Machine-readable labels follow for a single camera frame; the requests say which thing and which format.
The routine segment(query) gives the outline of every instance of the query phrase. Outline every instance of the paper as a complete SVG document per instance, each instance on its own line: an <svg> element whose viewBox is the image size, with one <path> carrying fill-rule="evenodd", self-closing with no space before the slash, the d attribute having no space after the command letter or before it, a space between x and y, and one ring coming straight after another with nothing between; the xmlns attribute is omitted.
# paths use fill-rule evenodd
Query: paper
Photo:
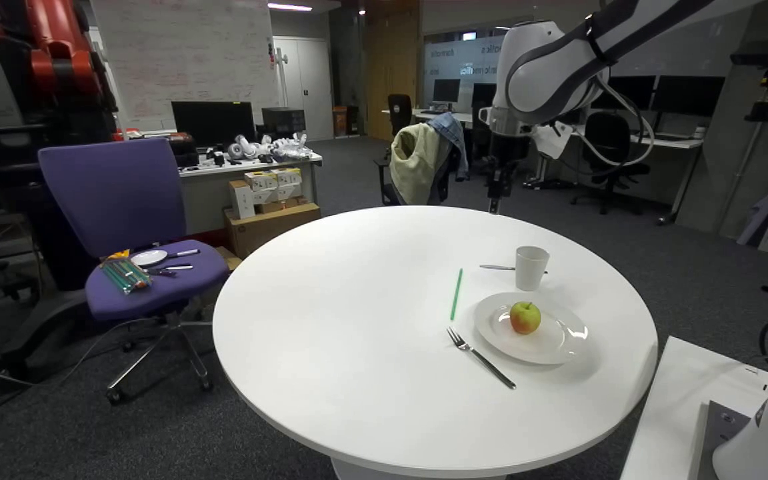
<svg viewBox="0 0 768 480"><path fill-rule="evenodd" d="M536 148L552 160L560 160L567 139L571 139L574 127L566 123L554 123L554 127L548 126L534 126L530 139L536 140Z"/></svg>

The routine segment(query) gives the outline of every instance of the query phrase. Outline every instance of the chair seat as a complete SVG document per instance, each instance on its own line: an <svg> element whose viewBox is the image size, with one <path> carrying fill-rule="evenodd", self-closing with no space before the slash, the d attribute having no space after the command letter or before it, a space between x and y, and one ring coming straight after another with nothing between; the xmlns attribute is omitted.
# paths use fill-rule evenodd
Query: chair seat
<svg viewBox="0 0 768 480"><path fill-rule="evenodd" d="M220 282L230 268L220 254L199 240L180 240L160 246L170 256L162 263L192 263L187 272L174 276L154 275L146 291L134 291L131 295L119 292L116 284L96 266L84 282L87 306L96 319L131 319L142 314L154 314L166 306L188 300L204 288ZM198 247L194 256L174 258L175 251Z"/></svg>

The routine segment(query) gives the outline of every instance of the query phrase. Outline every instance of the white cup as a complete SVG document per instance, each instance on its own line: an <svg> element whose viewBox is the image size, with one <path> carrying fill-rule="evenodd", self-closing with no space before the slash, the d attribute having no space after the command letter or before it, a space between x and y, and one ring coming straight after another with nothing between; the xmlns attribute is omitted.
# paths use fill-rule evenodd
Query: white cup
<svg viewBox="0 0 768 480"><path fill-rule="evenodd" d="M542 284L548 254L536 246L520 246L515 254L515 284L520 291L536 291Z"/></svg>

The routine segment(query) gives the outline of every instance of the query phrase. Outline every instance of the door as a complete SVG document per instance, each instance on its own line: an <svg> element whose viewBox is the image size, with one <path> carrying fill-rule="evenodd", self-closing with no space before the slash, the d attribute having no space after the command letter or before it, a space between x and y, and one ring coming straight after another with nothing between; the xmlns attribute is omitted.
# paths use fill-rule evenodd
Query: door
<svg viewBox="0 0 768 480"><path fill-rule="evenodd" d="M331 139L331 55L322 38L275 38L280 106L303 110L306 139Z"/></svg>

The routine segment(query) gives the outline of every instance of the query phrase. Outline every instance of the white device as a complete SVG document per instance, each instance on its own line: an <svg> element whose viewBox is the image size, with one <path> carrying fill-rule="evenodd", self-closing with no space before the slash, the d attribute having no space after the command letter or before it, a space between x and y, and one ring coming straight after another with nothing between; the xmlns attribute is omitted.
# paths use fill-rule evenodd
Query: white device
<svg viewBox="0 0 768 480"><path fill-rule="evenodd" d="M506 139L527 135L599 95L606 68L623 54L682 24L726 16L756 0L615 0L571 32L556 24L527 24L506 32L495 68L495 95L480 119L488 123L495 164L490 210L506 191ZM768 480L768 402L730 442L711 456L720 480Z"/></svg>

